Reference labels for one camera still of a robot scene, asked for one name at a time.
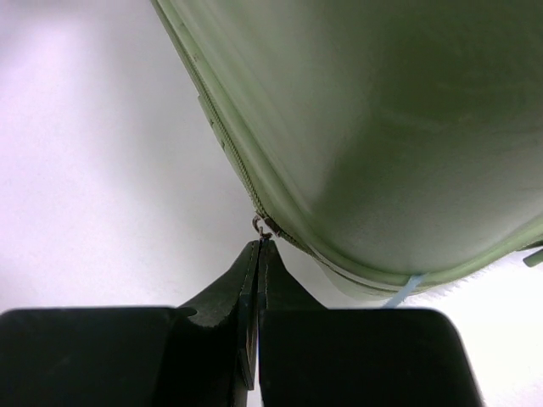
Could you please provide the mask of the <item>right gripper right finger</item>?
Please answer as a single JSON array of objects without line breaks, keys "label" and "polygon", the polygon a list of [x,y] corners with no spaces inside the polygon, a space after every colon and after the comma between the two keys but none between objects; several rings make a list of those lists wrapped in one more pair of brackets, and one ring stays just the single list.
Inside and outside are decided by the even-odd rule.
[{"label": "right gripper right finger", "polygon": [[273,241],[260,250],[257,301],[263,405],[336,404],[333,313],[288,272]]}]

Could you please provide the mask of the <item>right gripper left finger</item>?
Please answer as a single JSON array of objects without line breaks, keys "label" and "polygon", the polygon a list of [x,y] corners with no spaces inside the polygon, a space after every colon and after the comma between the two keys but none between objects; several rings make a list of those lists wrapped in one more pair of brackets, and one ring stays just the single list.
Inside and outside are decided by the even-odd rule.
[{"label": "right gripper left finger", "polygon": [[255,388],[256,293],[260,242],[247,243],[230,268],[176,311],[176,346],[191,390]]}]

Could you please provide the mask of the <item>metal zipper pull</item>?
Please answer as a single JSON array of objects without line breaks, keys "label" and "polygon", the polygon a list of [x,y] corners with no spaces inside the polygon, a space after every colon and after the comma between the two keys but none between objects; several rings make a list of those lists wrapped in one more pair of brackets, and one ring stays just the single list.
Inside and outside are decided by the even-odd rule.
[{"label": "metal zipper pull", "polygon": [[256,214],[251,223],[262,242],[281,235],[279,226],[268,216]]}]

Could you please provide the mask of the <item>green hard-shell suitcase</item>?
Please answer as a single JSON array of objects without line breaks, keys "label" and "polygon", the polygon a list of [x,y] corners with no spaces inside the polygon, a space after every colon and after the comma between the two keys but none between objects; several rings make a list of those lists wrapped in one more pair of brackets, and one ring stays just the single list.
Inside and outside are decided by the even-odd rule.
[{"label": "green hard-shell suitcase", "polygon": [[256,214],[342,291],[541,262],[541,2],[154,7]]}]

